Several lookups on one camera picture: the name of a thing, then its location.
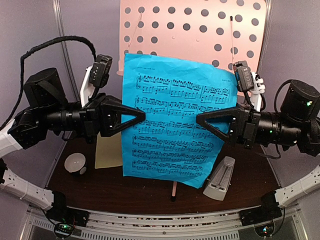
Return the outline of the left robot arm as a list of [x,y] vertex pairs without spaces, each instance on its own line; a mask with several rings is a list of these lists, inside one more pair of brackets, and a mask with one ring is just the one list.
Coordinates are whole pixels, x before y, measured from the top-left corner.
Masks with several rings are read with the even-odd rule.
[[75,132],[92,143],[97,135],[111,137],[145,120],[146,114],[99,93],[86,101],[68,102],[56,68],[32,75],[24,84],[29,107],[0,131],[0,156],[26,150],[45,140],[48,131]]

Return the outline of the blue sheet music paper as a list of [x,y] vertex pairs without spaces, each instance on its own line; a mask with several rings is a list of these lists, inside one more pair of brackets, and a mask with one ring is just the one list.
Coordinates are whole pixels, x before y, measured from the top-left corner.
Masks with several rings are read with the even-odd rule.
[[237,93],[234,74],[211,64],[126,54],[122,102],[145,120],[121,133],[123,175],[202,187],[224,142],[196,117],[234,107]]

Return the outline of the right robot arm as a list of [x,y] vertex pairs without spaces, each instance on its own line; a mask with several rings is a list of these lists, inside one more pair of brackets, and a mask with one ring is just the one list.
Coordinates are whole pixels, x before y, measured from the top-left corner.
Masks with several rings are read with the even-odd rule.
[[297,146],[301,153],[316,157],[320,153],[320,93],[301,80],[289,79],[280,110],[257,111],[247,104],[204,112],[196,123],[232,146],[252,149],[254,144],[274,144],[287,151]]

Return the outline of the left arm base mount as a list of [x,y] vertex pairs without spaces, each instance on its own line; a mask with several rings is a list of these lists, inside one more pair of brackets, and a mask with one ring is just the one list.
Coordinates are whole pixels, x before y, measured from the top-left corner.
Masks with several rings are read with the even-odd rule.
[[67,207],[64,210],[51,208],[42,210],[44,216],[53,225],[53,233],[59,239],[70,237],[76,227],[86,227],[90,213],[86,210],[80,210]]

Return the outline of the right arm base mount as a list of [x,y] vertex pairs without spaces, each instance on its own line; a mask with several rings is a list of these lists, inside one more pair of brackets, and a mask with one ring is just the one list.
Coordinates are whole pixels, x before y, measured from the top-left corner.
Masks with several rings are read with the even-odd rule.
[[282,216],[282,209],[279,207],[258,206],[239,212],[241,225],[243,227],[253,225],[255,233],[264,239],[272,237],[277,232],[275,219]]

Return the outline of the pink music stand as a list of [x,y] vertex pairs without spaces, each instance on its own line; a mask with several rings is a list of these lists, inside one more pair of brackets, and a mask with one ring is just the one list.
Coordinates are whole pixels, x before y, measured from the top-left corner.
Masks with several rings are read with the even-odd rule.
[[233,62],[258,67],[265,26],[263,0],[123,0],[119,70],[126,54],[212,65],[233,74]]

